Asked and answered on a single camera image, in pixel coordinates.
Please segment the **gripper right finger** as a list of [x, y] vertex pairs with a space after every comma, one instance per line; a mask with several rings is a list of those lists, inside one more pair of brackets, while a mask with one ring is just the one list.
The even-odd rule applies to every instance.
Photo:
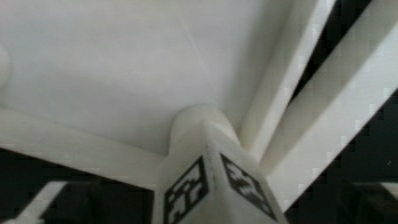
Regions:
[[398, 224], [398, 182], [360, 182], [355, 224]]

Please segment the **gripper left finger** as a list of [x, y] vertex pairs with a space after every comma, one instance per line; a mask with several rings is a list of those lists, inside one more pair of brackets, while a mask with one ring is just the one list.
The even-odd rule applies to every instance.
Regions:
[[5, 221], [5, 224], [44, 224], [41, 216], [50, 208], [66, 185], [66, 181], [50, 181], [46, 183], [19, 215]]

